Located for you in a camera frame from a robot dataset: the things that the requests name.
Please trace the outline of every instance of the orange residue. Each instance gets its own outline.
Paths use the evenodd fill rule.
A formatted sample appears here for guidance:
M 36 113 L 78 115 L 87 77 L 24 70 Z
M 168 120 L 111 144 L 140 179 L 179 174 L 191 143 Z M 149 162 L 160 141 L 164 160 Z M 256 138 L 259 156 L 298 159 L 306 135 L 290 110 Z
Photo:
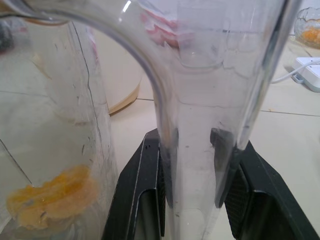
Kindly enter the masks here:
M 21 226 L 44 229 L 50 227 L 50 222 L 82 213 L 97 196 L 98 184 L 90 177 L 90 169 L 78 165 L 41 187 L 27 185 L 11 193 L 6 207 Z
M 309 43 L 320 45 L 320 29 L 315 27 L 310 27 L 308 30 L 301 34 L 302 38 Z

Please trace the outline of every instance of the white power strip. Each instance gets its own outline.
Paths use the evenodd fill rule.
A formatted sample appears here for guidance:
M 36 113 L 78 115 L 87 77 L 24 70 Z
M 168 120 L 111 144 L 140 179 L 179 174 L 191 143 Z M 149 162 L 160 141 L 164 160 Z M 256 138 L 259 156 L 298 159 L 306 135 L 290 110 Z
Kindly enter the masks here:
M 320 57 L 297 57 L 293 64 L 294 69 L 309 63 L 320 61 Z M 320 93 L 320 65 L 310 65 L 292 76 L 293 80 L 298 84 L 305 84 L 311 91 Z

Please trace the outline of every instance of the white cable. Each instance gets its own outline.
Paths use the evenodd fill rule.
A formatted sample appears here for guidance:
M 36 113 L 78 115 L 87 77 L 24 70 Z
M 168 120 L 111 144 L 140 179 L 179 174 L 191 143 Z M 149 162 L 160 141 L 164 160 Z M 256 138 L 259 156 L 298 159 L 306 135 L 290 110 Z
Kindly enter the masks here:
M 308 67 L 308 66 L 311 66 L 311 65 L 317 65 L 317 64 L 320 64 L 320 59 L 317 60 L 317 61 L 310 61 L 310 62 L 308 62 L 308 63 L 306 63 L 306 64 L 298 67 L 296 70 L 293 70 L 292 72 L 289 72 L 287 75 L 284 75 L 283 77 L 280 77 L 280 78 L 278 78 L 278 79 L 273 80 L 271 83 L 272 83 L 272 84 L 279 83 L 279 82 L 287 79 L 288 77 L 291 77 L 293 74 L 297 73 L 297 72 L 300 71 L 301 69 L 304 69 L 304 68 L 306 68 L 306 67 Z

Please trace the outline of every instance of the tiled floor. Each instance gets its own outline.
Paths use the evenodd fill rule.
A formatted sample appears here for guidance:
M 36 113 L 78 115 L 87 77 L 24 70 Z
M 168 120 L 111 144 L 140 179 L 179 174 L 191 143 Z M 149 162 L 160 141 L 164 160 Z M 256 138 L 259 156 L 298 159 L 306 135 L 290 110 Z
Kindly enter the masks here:
M 304 49 L 288 41 L 274 78 L 287 73 L 296 56 L 308 57 Z M 320 56 L 317 51 L 313 56 Z M 320 235 L 320 93 L 292 79 L 272 84 L 251 134 L 255 150 L 282 176 L 311 224 Z M 144 134 L 156 127 L 153 93 L 143 76 L 138 100 L 111 117 L 119 171 L 139 146 Z M 234 239 L 225 208 L 220 211 L 212 239 Z

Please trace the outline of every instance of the transparent jug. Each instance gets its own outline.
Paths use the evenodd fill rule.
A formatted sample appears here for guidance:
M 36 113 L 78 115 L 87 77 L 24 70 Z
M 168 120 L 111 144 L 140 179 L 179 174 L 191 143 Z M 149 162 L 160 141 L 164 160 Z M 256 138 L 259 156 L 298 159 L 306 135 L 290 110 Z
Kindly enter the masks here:
M 211 239 L 235 170 L 231 154 L 248 143 L 299 3 L 0 3 L 2 24 L 19 21 L 28 34 L 0 55 L 1 234 L 101 237 L 117 169 L 99 53 L 87 25 L 121 44 L 151 82 L 170 222 L 165 237 Z M 222 139 L 219 149 L 213 133 Z M 5 174 L 9 168 L 15 175 Z M 90 197 L 82 203 L 82 195 Z M 47 210 L 55 204 L 59 211 L 52 212 L 61 215 Z

